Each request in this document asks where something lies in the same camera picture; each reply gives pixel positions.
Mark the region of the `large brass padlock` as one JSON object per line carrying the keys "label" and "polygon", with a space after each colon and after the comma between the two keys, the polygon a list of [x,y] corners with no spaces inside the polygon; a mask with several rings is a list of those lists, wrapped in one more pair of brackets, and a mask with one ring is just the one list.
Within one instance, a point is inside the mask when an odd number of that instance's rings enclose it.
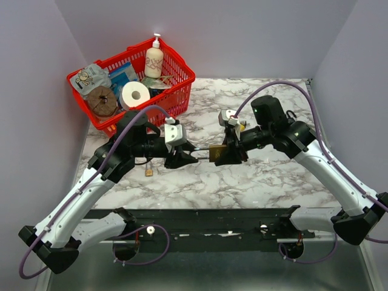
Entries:
{"label": "large brass padlock", "polygon": [[192,154],[199,153],[199,156],[196,156],[196,159],[198,160],[208,160],[209,162],[215,162],[226,150],[226,145],[209,145],[207,147],[195,148]]}

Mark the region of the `small brass padlock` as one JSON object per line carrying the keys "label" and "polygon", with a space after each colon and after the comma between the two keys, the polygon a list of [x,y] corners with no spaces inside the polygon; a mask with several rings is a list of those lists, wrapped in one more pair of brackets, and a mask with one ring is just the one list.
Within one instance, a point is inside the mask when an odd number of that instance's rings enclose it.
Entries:
{"label": "small brass padlock", "polygon": [[152,163],[149,162],[145,165],[145,177],[151,177],[153,176],[153,167]]}

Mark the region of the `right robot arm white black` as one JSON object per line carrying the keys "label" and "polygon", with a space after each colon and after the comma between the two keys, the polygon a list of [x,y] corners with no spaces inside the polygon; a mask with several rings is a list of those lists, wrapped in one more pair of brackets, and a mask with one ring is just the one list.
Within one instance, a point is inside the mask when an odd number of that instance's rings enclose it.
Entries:
{"label": "right robot arm white black", "polygon": [[387,193],[378,194],[370,187],[358,190],[362,182],[349,170],[336,169],[335,158],[324,154],[327,149],[319,144],[314,129],[287,116],[277,98],[256,98],[251,107],[258,125],[249,130],[241,130],[236,111],[220,111],[218,121],[225,138],[219,149],[210,149],[215,165],[240,164],[247,161],[249,150],[272,145],[312,173],[341,205],[318,210],[296,206],[279,222],[280,233],[291,238],[300,230],[319,230],[336,233],[349,244],[360,244],[385,214]]}

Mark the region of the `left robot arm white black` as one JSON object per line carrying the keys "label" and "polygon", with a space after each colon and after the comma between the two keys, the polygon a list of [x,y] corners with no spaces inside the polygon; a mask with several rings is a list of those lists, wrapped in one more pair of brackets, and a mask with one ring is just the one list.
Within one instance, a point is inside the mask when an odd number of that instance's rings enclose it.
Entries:
{"label": "left robot arm white black", "polygon": [[143,110],[126,112],[117,131],[95,151],[79,181],[58,206],[35,226],[24,226],[19,237],[55,274],[67,270],[84,249],[109,238],[129,239],[136,219],[123,208],[86,226],[80,226],[92,206],[136,166],[136,158],[163,158],[164,166],[177,169],[197,163],[191,156],[196,147],[187,140],[184,126],[166,116],[164,130],[148,121]]}

